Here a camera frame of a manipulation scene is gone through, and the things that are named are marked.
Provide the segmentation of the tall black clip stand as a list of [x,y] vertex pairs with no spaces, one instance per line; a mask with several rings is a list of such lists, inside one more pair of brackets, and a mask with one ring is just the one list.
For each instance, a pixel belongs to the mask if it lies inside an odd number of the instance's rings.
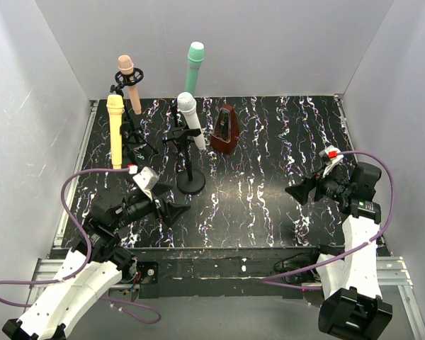
[[191,156],[188,151],[191,141],[189,137],[198,137],[200,129],[188,129],[185,127],[175,127],[171,131],[171,137],[164,140],[164,143],[173,142],[179,154],[185,157],[186,168],[178,172],[176,186],[185,195],[195,195],[205,188],[205,176],[199,169],[192,167]]

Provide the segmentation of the small black tripod clip stand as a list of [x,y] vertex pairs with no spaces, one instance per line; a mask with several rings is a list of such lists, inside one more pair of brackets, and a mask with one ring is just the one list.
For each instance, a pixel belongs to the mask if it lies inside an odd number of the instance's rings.
[[169,146],[169,143],[172,142],[176,148],[176,163],[175,163],[175,172],[176,174],[183,171],[182,161],[185,159],[184,144],[182,141],[181,135],[184,131],[184,125],[180,122],[178,118],[178,105],[177,101],[173,100],[170,105],[171,117],[174,119],[174,127],[169,131],[169,136],[165,137],[162,142],[164,146]]

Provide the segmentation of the white microphone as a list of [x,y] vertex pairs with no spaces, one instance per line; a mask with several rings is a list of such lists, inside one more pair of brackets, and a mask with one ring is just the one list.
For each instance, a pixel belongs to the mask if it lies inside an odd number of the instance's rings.
[[185,118],[187,125],[190,129],[199,129],[199,136],[194,137],[194,142],[197,148],[202,151],[206,149],[206,142],[203,135],[203,129],[200,125],[197,114],[197,102],[189,92],[182,92],[177,97],[177,106],[183,117]]

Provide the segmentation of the yellow microphone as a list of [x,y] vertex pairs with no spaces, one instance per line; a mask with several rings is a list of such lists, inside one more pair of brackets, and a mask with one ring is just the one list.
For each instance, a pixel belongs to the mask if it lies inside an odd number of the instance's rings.
[[111,164],[114,169],[120,169],[123,163],[123,143],[120,132],[124,112],[122,96],[110,94],[107,97],[106,108],[109,115]]

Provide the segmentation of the black tripod shock-mount stand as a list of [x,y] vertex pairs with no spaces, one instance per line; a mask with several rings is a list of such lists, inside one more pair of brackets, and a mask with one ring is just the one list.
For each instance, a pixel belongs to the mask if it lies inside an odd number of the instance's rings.
[[[135,75],[137,76],[137,84],[143,80],[144,78],[144,73],[141,69],[135,67]],[[124,99],[124,93],[123,93],[123,89],[127,87],[127,84],[125,83],[124,80],[124,76],[120,73],[120,71],[118,71],[115,74],[115,84],[112,84],[110,86],[110,93],[112,94],[118,94],[120,96],[122,96],[123,98],[123,103],[124,103],[124,118],[123,118],[123,122],[131,122],[134,127],[137,130],[137,134],[140,138],[140,142],[141,145],[137,146],[136,148],[139,147],[139,151],[141,153],[142,156],[149,156],[151,154],[159,154],[159,151],[153,147],[146,139],[146,137],[143,135],[142,133],[142,128],[141,127],[137,127],[135,124],[135,121],[133,120],[133,118],[131,117],[131,114],[128,110],[128,107],[126,106],[126,102]]]

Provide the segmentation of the pink microphone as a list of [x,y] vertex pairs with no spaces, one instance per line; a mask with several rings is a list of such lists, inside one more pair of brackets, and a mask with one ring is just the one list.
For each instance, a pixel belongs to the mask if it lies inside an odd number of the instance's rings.
[[125,83],[127,84],[127,91],[132,104],[132,109],[136,115],[140,115],[142,113],[142,107],[137,89],[137,76],[135,75],[135,66],[130,56],[119,56],[118,69],[124,76]]

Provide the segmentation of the teal microphone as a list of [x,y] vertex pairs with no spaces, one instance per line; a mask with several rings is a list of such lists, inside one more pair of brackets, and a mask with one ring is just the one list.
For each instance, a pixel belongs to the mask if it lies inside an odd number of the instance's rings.
[[201,42],[192,42],[188,50],[188,68],[185,80],[185,92],[195,96],[200,66],[204,60],[205,46]]

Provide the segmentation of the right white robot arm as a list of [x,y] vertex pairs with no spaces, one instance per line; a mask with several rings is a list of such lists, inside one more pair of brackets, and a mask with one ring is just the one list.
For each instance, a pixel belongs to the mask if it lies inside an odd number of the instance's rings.
[[392,305],[382,299],[377,244],[371,239],[380,230],[381,209],[373,200],[380,177],[378,167],[359,162],[347,179],[334,159],[285,190],[302,205],[311,191],[315,201],[328,197],[346,215],[342,224],[345,257],[333,261],[332,253],[323,249],[316,269],[324,295],[318,327],[339,339],[378,339],[392,319]]

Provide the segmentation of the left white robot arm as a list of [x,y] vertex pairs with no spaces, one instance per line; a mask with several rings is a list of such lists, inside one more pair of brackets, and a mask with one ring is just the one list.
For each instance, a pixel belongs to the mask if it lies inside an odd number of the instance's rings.
[[137,188],[128,196],[108,188],[96,196],[82,225],[86,235],[67,252],[53,282],[18,319],[5,323],[3,333],[10,339],[66,339],[115,284],[156,283],[158,264],[139,261],[120,245],[118,232],[148,215],[171,227],[190,208],[163,199],[171,188],[157,183],[150,191]]

